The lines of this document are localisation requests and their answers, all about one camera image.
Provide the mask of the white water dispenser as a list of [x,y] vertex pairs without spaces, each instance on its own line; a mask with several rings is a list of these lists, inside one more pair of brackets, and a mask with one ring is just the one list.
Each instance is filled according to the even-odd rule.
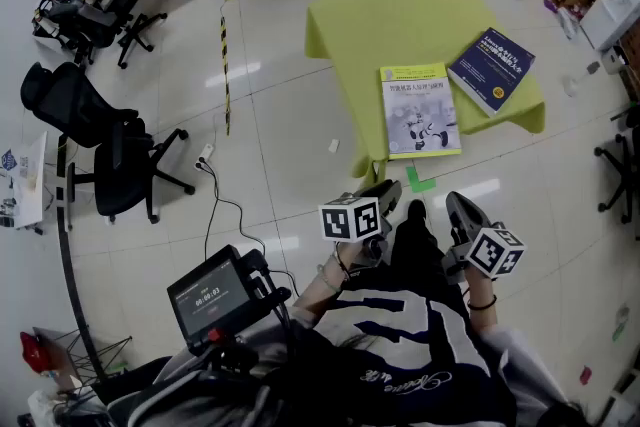
[[640,0],[595,0],[580,27],[596,51],[609,49],[640,17]]

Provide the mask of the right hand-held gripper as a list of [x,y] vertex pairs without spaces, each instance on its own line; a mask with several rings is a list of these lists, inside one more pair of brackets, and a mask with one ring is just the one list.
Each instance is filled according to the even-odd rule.
[[442,260],[448,283],[461,283],[468,267],[490,279],[511,274],[525,254],[526,244],[507,229],[489,228],[491,221],[485,212],[461,193],[450,192],[445,205],[451,237],[457,243]]

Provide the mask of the black mesh office chair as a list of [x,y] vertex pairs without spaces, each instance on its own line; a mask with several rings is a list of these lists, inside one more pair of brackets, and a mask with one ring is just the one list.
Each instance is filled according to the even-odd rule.
[[153,211],[156,178],[182,188],[187,195],[195,193],[193,185],[159,169],[172,143],[188,139],[188,132],[176,129],[155,143],[139,113],[111,106],[77,65],[65,62],[51,71],[34,63],[23,80],[20,96],[23,106],[36,118],[78,146],[94,151],[92,172],[78,174],[73,163],[68,166],[69,199],[75,199],[78,185],[92,184],[97,211],[109,222],[144,202],[149,221],[158,223],[159,216]]

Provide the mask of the dark blue book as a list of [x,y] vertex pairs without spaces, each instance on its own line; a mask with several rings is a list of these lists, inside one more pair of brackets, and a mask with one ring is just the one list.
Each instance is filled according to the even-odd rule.
[[485,30],[447,69],[449,78],[488,116],[495,116],[536,57],[494,28]]

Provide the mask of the yellow-green tablecloth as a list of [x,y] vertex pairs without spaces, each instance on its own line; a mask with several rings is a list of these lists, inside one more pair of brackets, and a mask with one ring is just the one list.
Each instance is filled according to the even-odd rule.
[[374,184],[386,174],[380,68],[450,64],[488,28],[511,34],[484,0],[316,0],[308,6],[305,54],[330,60],[352,115],[352,177]]

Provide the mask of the green floor tape marker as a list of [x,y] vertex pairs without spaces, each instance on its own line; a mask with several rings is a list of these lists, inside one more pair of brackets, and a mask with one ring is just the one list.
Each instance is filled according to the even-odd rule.
[[414,193],[425,192],[436,187],[435,178],[421,180],[414,166],[408,166],[406,174],[409,186]]

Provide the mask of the yellow-black striped floor tape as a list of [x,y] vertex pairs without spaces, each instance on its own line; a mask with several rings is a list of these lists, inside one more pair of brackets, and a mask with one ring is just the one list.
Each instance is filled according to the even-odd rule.
[[230,78],[229,78],[229,64],[228,64],[228,42],[227,42],[227,24],[225,15],[223,12],[224,7],[227,3],[233,0],[224,0],[222,5],[219,8],[220,14],[220,42],[221,42],[221,62],[223,68],[223,79],[224,79],[224,92],[225,92],[225,104],[224,104],[224,120],[225,120],[225,133],[226,136],[230,135],[231,130],[231,92],[230,92]]

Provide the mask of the white power strip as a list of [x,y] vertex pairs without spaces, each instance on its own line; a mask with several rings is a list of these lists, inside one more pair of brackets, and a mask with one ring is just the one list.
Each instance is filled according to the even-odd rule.
[[205,144],[198,158],[194,162],[194,167],[199,171],[209,168],[209,160],[213,152],[214,146],[209,143]]

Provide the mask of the black recorder monitor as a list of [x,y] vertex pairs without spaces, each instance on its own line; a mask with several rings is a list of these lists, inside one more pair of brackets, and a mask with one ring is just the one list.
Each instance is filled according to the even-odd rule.
[[285,338],[290,338],[285,302],[291,291],[275,285],[266,258],[257,249],[241,255],[227,245],[170,285],[167,293],[194,355],[235,339],[270,314],[276,315]]

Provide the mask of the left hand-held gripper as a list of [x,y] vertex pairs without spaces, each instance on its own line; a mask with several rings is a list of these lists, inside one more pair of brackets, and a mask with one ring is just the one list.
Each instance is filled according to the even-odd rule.
[[387,179],[359,191],[359,196],[342,196],[318,207],[324,240],[358,243],[363,253],[356,265],[378,265],[388,250],[391,224],[386,217],[397,207],[402,195],[398,180]]

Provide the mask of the white yellow-trimmed book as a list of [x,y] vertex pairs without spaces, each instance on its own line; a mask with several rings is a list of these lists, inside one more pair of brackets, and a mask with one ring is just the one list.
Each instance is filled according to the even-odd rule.
[[444,64],[382,67],[380,79],[391,160],[462,152]]

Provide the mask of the person's left forearm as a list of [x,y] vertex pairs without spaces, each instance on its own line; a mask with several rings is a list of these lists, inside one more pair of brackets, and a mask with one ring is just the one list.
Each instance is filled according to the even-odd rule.
[[315,316],[322,316],[330,301],[350,279],[350,268],[362,252],[358,243],[337,243],[327,261],[317,267],[316,276],[293,306]]

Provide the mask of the person's black trouser leg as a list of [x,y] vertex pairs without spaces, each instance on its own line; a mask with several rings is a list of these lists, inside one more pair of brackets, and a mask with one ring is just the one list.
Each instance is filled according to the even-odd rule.
[[443,254],[426,225],[427,211],[420,199],[410,202],[405,219],[395,228],[391,268],[415,278],[442,273]]

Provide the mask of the red cap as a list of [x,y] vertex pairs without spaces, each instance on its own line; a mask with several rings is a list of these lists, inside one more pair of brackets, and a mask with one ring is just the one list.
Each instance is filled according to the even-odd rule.
[[19,337],[23,360],[32,371],[36,374],[41,374],[46,364],[42,363],[40,345],[37,338],[26,332],[21,332]]

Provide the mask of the person's right forearm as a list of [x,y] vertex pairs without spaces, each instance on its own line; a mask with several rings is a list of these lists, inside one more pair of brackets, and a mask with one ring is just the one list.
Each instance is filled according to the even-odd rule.
[[465,270],[469,288],[468,308],[474,330],[484,331],[497,324],[496,302],[492,280],[476,267]]

